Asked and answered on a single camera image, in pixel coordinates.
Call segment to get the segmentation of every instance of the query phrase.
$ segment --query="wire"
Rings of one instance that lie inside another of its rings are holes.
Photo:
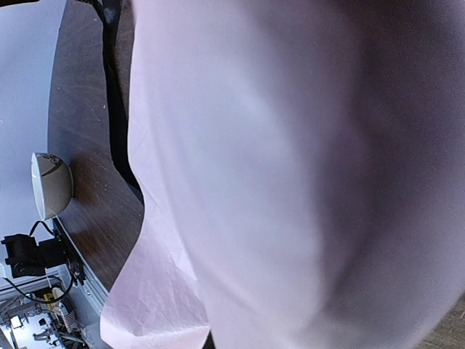
[[[9,278],[3,278],[8,284],[10,284],[14,289],[16,289],[16,291],[18,291],[18,293],[20,293],[22,296],[28,298],[29,300],[32,300],[33,302],[37,302],[37,303],[41,303],[41,304],[53,304],[53,303],[56,303],[56,302],[59,302],[61,301],[62,299],[64,299],[66,297],[66,295],[68,293],[70,293],[71,289],[73,288],[73,285],[74,285],[74,281],[76,280],[74,275],[71,275],[71,282],[70,282],[70,286],[68,286],[68,288],[66,289],[66,291],[63,292],[63,294],[61,296],[59,296],[56,300],[37,300],[35,298],[32,298],[32,297],[29,297],[26,293],[24,293],[23,291],[21,291],[19,289],[18,286],[16,286],[15,284],[12,283],[12,281],[9,279]]]
[[[48,231],[53,237],[55,237],[55,234],[49,228],[49,226],[45,222],[42,222],[41,220],[38,220],[37,222],[34,223],[34,225],[31,228],[31,231],[29,232],[29,236],[32,236],[35,233],[35,231],[36,231],[37,227],[39,226],[39,224],[42,224],[45,227],[46,231]]]

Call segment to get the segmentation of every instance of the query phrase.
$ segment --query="dark wooden surface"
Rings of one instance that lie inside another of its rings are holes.
[[[133,41],[127,0],[117,40],[126,109]],[[143,206],[111,162],[106,104],[102,23],[88,4],[68,1],[52,74],[49,152],[70,164],[74,178],[75,198],[60,219],[110,290],[140,233]]]

